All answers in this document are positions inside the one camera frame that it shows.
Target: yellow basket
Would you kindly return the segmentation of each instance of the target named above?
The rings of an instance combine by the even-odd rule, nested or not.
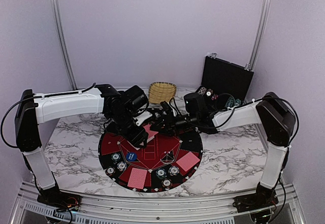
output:
[[[165,82],[155,82],[149,87],[149,102],[160,104],[162,101],[169,102],[176,94],[176,85]]]

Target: marble surface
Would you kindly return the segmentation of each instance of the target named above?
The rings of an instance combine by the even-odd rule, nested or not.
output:
[[[191,92],[179,89],[177,105]],[[106,176],[98,159],[104,131],[102,115],[60,119],[45,155],[61,189],[110,196],[181,197],[220,194],[256,187],[266,152],[254,126],[242,126],[215,135],[201,134],[204,153],[198,170],[181,186],[160,193],[139,193],[119,186]]]

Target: poker mat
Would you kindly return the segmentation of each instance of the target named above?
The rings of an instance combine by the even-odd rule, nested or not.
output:
[[[135,149],[114,133],[104,133],[99,143],[106,175],[122,187],[144,193],[170,190],[186,182],[198,169],[202,154],[202,140],[194,130],[177,137],[156,134],[144,149]]]

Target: blue chip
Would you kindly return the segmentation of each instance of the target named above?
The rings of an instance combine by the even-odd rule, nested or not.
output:
[[[129,152],[126,155],[126,160],[128,162],[134,162],[137,159],[137,154],[135,154],[134,152]]]

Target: white wall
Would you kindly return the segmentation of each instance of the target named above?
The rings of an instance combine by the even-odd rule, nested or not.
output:
[[[50,0],[0,0],[0,118],[25,89],[69,90]],[[15,144],[14,121],[6,120],[5,137]],[[42,125],[46,142],[55,122]],[[0,223],[8,223],[22,180],[30,178],[18,149],[0,140]]]
[[[249,62],[263,0],[59,0],[77,84],[200,85],[204,57]]]
[[[272,0],[248,97],[274,91],[299,114],[285,178],[295,185],[307,223],[325,220],[324,74],[325,0]]]

